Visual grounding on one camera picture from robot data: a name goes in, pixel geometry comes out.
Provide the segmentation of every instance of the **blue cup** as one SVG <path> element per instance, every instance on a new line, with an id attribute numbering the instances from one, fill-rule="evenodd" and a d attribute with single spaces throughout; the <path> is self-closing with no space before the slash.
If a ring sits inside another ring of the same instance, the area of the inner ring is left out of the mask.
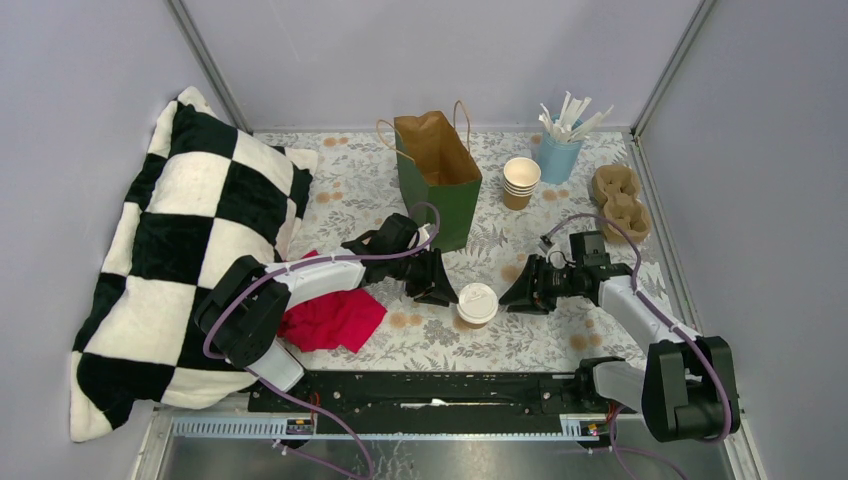
<path id="1" fill-rule="evenodd" d="M 551 117 L 551 120 L 556 122 L 558 118 L 559 114 Z M 582 123 L 582 121 L 577 120 L 571 129 L 574 130 Z M 542 142 L 539 144 L 539 153 L 536 155 L 536 163 L 542 169 L 542 181 L 553 184 L 568 181 L 582 147 L 582 140 L 574 143 L 560 143 L 545 131 L 545 134 L 542 135 Z"/>

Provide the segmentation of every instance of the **red napkin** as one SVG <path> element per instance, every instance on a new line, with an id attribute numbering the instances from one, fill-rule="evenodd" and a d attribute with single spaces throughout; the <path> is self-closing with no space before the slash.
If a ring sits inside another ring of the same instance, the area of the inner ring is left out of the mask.
<path id="1" fill-rule="evenodd" d="M 313 250 L 303 258 L 317 254 Z M 356 353 L 385 315 L 385 307 L 361 288 L 328 293 L 287 311 L 277 336 L 304 352 L 332 350 L 341 345 Z"/>

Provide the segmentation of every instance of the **pillow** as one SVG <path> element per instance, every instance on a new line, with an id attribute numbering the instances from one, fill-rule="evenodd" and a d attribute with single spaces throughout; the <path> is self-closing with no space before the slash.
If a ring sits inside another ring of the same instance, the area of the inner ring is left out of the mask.
<path id="1" fill-rule="evenodd" d="M 224 124 L 194 87 L 168 104 L 74 341 L 72 440 L 123 425 L 136 399 L 204 408 L 253 383 L 203 355 L 192 317 L 238 257 L 286 257 L 317 160 Z"/>

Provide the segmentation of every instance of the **paper bag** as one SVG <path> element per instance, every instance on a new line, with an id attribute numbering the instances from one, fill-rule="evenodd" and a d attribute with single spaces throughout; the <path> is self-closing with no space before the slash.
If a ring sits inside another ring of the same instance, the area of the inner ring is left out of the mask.
<path id="1" fill-rule="evenodd" d="M 456 133 L 456 107 L 461 106 L 468 121 L 466 145 Z M 403 202 L 409 211 L 419 202 L 433 204 L 441 214 L 439 234 L 433 248 L 450 252 L 465 248 L 474 221 L 474 209 L 483 175 L 469 153 L 471 120 L 461 101 L 453 107 L 453 123 L 442 112 L 427 112 L 420 117 L 395 117 L 395 145 L 392 147 L 379 131 L 377 134 L 397 153 L 398 179 Z M 429 209 L 419 208 L 410 217 L 421 226 L 435 224 Z"/>

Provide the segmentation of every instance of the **gray wall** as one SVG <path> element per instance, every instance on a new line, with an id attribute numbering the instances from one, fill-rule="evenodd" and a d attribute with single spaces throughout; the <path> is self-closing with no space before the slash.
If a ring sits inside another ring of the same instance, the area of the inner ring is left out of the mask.
<path id="1" fill-rule="evenodd" d="M 160 0 L 0 2 L 0 45 L 0 478 L 125 478 L 151 406 L 72 444 L 71 344 L 159 111 L 211 89 Z"/>
<path id="2" fill-rule="evenodd" d="M 845 0 L 719 1 L 644 136 L 775 480 L 845 477 L 846 20 Z"/>
<path id="3" fill-rule="evenodd" d="M 255 129 L 448 110 L 538 127 L 566 89 L 635 121 L 698 0 L 188 0 Z"/>

